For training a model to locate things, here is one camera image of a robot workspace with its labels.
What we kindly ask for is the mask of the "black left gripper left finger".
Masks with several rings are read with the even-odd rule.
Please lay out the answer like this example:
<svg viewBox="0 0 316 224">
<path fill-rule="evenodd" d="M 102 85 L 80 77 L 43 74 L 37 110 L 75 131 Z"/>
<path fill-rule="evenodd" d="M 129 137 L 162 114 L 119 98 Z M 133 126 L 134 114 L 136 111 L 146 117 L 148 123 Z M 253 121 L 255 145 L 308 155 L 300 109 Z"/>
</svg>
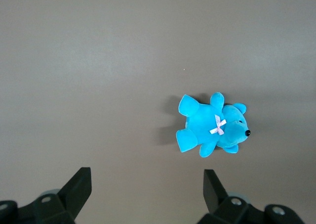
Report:
<svg viewBox="0 0 316 224">
<path fill-rule="evenodd" d="M 48 193 L 18 207 L 13 200 L 0 202 L 2 224 L 74 224 L 92 192 L 91 168 L 82 167 L 56 193 Z"/>
</svg>

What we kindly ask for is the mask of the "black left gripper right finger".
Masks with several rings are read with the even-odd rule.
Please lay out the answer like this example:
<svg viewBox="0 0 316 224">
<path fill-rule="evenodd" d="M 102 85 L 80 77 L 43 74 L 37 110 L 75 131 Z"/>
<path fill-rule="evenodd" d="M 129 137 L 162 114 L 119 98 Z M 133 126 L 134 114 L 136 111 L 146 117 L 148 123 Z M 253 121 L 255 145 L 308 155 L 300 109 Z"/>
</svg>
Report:
<svg viewBox="0 0 316 224">
<path fill-rule="evenodd" d="M 303 224 L 304 221 L 292 209 L 269 204 L 263 211 L 241 197 L 230 196 L 214 170 L 205 170 L 203 197 L 208 208 L 199 224 Z"/>
</svg>

